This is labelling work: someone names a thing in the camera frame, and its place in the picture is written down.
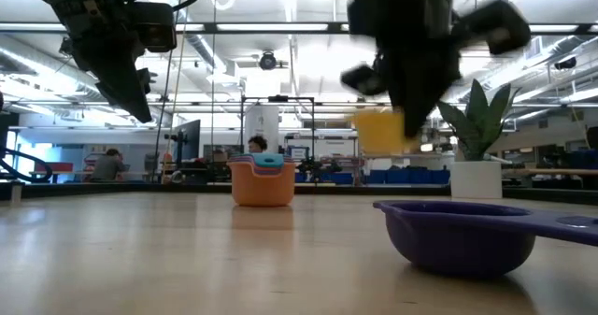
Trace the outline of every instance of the green leaf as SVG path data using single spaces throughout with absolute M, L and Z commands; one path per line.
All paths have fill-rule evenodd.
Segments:
M 467 146 L 467 149 L 478 150 L 481 139 L 480 132 L 472 122 L 467 120 L 465 114 L 442 101 L 438 102 L 438 110 L 440 110 L 442 118 L 454 128 L 455 134 Z
M 484 118 L 488 111 L 488 99 L 484 93 L 484 88 L 479 81 L 474 79 L 471 84 L 471 92 L 469 94 L 469 103 L 465 109 L 465 116 L 469 121 L 476 125 L 477 130 L 482 133 L 484 131 Z
M 501 87 L 494 95 L 484 120 L 485 127 L 481 138 L 484 144 L 491 145 L 500 136 L 503 130 L 503 115 L 512 101 L 510 84 Z

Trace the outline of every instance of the wooden table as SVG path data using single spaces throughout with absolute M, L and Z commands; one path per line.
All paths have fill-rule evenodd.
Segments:
M 24 200 L 0 219 L 2 315 L 598 314 L 598 248 L 539 237 L 503 279 L 438 277 L 394 249 L 372 208 L 379 199 L 297 195 L 288 208 L 198 193 Z

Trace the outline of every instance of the blue bin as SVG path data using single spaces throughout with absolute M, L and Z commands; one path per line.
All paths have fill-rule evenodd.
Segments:
M 386 173 L 386 182 L 389 184 L 408 184 L 409 183 L 409 170 L 407 170 L 407 169 L 389 170 Z
M 307 176 L 301 173 L 295 173 L 295 183 L 305 183 Z
M 433 184 L 449 184 L 450 171 L 448 170 L 432 170 Z
M 409 181 L 413 184 L 430 184 L 432 172 L 428 169 L 409 169 Z
M 387 172 L 387 170 L 371 170 L 370 175 L 365 178 L 367 184 L 384 184 Z
M 338 185 L 351 185 L 353 184 L 353 174 L 335 173 L 332 174 L 331 181 Z
M 320 182 L 332 182 L 332 181 L 333 181 L 332 174 L 322 173 L 320 175 Z

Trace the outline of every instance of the man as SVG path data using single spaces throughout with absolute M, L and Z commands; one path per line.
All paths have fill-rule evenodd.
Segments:
M 268 142 L 262 136 L 254 136 L 249 139 L 249 152 L 258 153 L 268 149 Z
M 122 155 L 118 150 L 110 149 L 95 161 L 92 181 L 116 180 L 119 173 L 124 171 L 126 167 L 122 163 Z

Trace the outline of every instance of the yellow object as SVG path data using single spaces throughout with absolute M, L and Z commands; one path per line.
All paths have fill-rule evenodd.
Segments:
M 353 122 L 366 155 L 400 155 L 418 146 L 405 137 L 403 113 L 363 111 L 355 114 Z

